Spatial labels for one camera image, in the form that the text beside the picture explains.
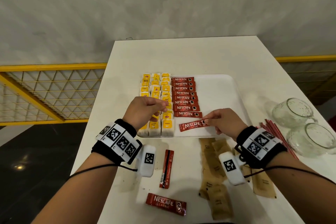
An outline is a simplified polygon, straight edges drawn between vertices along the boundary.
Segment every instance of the glass cup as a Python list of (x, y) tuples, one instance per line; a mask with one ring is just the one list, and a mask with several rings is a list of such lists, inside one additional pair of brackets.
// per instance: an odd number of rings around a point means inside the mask
[(293, 150), (304, 157), (314, 158), (325, 153), (336, 153), (335, 137), (328, 129), (316, 123), (291, 129), (286, 139)]
[(308, 121), (317, 123), (313, 109), (304, 101), (297, 98), (289, 98), (276, 105), (272, 110), (272, 116), (276, 123), (287, 128), (296, 128), (305, 125)]

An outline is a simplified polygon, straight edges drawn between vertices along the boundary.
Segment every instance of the white sensor device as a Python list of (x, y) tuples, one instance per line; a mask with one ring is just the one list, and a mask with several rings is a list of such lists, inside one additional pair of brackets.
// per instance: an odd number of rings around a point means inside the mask
[(145, 144), (136, 156), (137, 174), (142, 177), (152, 177), (156, 157), (156, 148), (152, 145)]
[(240, 154), (233, 156), (232, 152), (227, 151), (220, 154), (218, 157), (230, 184), (237, 186), (246, 183), (243, 173), (240, 170), (240, 166), (244, 165), (246, 162), (241, 161), (239, 158)]

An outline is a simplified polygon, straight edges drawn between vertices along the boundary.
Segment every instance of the black floor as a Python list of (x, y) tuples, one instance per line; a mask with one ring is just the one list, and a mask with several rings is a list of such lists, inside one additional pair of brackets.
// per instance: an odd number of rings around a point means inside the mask
[(0, 224), (32, 222), (70, 175), (85, 127), (34, 125), (0, 147)]

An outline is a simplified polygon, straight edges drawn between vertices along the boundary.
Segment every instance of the black cable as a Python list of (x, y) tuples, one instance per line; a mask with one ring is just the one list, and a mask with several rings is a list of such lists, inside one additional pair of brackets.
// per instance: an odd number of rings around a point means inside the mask
[(101, 167), (123, 167), (123, 168), (125, 168), (127, 170), (131, 170), (131, 171), (134, 171), (134, 172), (138, 171), (137, 169), (132, 169), (132, 168), (121, 166), (121, 165), (117, 165), (117, 164), (105, 164), (105, 165), (101, 165), (101, 166), (96, 166), (96, 167), (91, 167), (91, 168), (88, 168), (88, 169), (84, 169), (82, 171), (74, 173), (73, 175), (70, 175), (67, 180), (69, 180), (70, 178), (72, 178), (72, 177), (74, 177), (76, 175), (79, 175), (81, 173), (84, 173), (84, 172), (87, 172), (87, 171), (90, 171), (90, 170), (94, 170), (94, 169), (97, 169), (97, 168), (101, 168)]
[(251, 175), (244, 175), (244, 178), (248, 178), (248, 177), (250, 177), (250, 176), (257, 175), (257, 174), (259, 174), (259, 173), (262, 173), (262, 172), (265, 172), (265, 171), (268, 171), (268, 170), (271, 170), (271, 169), (276, 169), (276, 168), (292, 169), (292, 170), (297, 170), (297, 171), (305, 172), (305, 173), (308, 173), (308, 174), (316, 175), (316, 176), (318, 176), (318, 177), (320, 177), (320, 178), (323, 178), (323, 179), (325, 179), (325, 180), (327, 180), (327, 181), (329, 181), (329, 182), (331, 182), (331, 183), (333, 183), (333, 184), (336, 185), (336, 183), (334, 183), (332, 180), (328, 179), (327, 177), (324, 177), (323, 175), (314, 173), (314, 172), (312, 172), (312, 171), (308, 171), (308, 170), (304, 170), (304, 169), (300, 169), (300, 168), (296, 168), (296, 167), (287, 167), (287, 166), (273, 166), (273, 167), (267, 167), (267, 168), (265, 168), (265, 169), (263, 169), (263, 170), (261, 170), (261, 171), (258, 171), (258, 172), (256, 172), (256, 173), (253, 173), (253, 174), (251, 174)]

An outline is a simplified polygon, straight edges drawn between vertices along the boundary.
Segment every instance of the barcode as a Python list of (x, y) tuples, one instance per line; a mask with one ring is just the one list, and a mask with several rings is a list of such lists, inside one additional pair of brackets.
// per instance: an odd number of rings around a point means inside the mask
[(163, 184), (163, 178), (165, 177), (165, 173), (162, 173), (161, 175), (161, 180), (160, 180), (160, 183)]

